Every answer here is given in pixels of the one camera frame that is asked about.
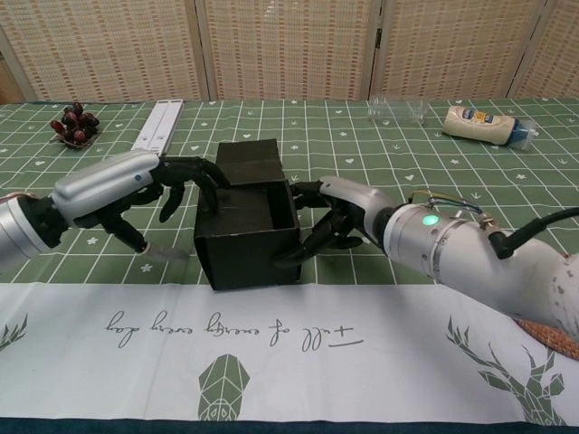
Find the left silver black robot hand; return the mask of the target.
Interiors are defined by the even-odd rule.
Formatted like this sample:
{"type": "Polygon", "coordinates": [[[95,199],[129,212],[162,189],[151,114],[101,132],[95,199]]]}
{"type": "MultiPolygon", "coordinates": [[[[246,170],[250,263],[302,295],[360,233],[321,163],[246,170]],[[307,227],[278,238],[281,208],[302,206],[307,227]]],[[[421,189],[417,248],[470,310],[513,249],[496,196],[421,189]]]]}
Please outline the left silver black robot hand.
{"type": "Polygon", "coordinates": [[[181,204],[189,181],[201,190],[209,210],[218,212],[217,190],[231,184],[219,166],[199,156],[160,156],[128,151],[67,175],[52,190],[53,203],[71,227],[101,226],[138,254],[157,261],[189,258],[184,250],[158,246],[123,219],[135,205],[152,203],[169,189],[159,220],[166,222],[181,204]]]}

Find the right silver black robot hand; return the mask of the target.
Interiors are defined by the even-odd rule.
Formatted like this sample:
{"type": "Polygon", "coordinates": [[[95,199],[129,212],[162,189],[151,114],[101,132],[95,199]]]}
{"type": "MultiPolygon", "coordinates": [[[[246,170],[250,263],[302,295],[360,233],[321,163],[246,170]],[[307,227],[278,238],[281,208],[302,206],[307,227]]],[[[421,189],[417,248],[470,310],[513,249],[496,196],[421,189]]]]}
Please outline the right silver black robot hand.
{"type": "Polygon", "coordinates": [[[359,246],[363,239],[352,236],[353,230],[382,249],[386,224],[399,208],[397,202],[381,190],[336,176],[298,182],[292,184],[290,190],[298,210],[327,208],[328,212],[303,242],[273,258],[273,264],[282,269],[301,265],[324,249],[346,250],[359,246]]]}

